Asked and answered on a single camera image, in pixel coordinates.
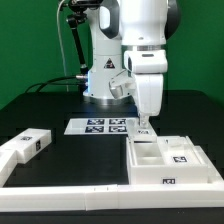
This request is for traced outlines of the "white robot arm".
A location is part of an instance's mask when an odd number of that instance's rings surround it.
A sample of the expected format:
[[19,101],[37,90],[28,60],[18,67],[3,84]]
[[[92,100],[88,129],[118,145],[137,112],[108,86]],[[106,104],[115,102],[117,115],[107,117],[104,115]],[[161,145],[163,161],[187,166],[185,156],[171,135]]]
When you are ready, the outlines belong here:
[[178,0],[69,0],[73,32],[90,26],[93,64],[83,66],[86,100],[118,104],[131,98],[138,125],[160,113],[166,45],[180,23]]

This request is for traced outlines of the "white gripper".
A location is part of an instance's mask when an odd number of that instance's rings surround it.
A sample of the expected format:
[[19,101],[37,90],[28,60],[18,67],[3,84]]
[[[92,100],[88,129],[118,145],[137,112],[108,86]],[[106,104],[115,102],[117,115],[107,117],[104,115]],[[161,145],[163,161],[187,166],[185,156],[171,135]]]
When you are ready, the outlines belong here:
[[163,74],[168,63],[164,50],[126,51],[125,68],[134,79],[134,101],[139,114],[139,126],[149,128],[149,116],[157,116],[161,109]]

